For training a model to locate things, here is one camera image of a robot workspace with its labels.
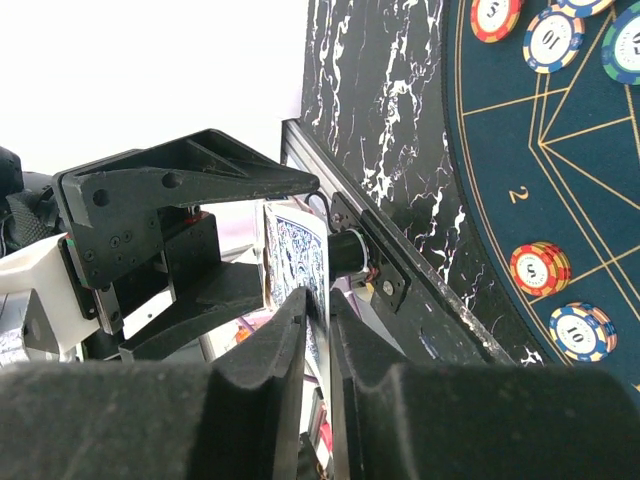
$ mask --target black cylinder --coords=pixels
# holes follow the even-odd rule
[[[369,259],[364,237],[355,230],[329,236],[329,279],[360,273]]]

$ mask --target blue poker chip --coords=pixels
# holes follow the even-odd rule
[[[627,8],[607,30],[602,42],[602,66],[612,79],[640,85],[640,2]]]
[[[558,0],[557,4],[570,17],[586,18],[610,7],[614,0]]]
[[[609,355],[605,327],[582,307],[567,305],[554,310],[549,332],[558,348],[578,362],[599,362]]]
[[[536,15],[527,27],[522,55],[537,73],[553,73],[566,67],[578,55],[584,36],[584,20],[551,5]]]

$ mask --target printed number 2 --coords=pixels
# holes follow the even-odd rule
[[[520,186],[520,191],[522,193],[516,193],[513,190],[509,190],[509,197],[511,198],[511,203],[516,203],[516,198],[520,200],[526,200],[529,198],[529,190],[524,185]]]

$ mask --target black cable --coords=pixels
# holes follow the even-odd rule
[[[304,198],[304,203],[309,205],[309,200],[311,200],[311,197],[314,197],[314,196],[318,197],[322,201],[322,204],[324,205],[324,211],[327,216],[327,225],[329,226],[329,231],[331,233],[338,233],[338,231],[333,227],[333,225],[331,225],[331,217],[330,217],[331,209],[329,207],[329,200],[327,199],[327,196],[324,193],[320,191],[311,192],[309,195],[307,195]]]

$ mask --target poker table mat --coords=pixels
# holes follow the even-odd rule
[[[557,363],[601,368],[640,403],[640,86],[612,80],[601,62],[604,35],[634,2],[585,18],[578,55],[537,74],[522,45],[549,4],[528,0],[514,30],[487,44],[471,28],[471,0],[444,13],[443,103],[449,152],[475,228],[502,285],[531,332]],[[509,274],[519,246],[558,245],[572,281],[536,298]],[[572,302],[601,308],[618,333],[599,362],[575,362],[551,339],[551,313]]]

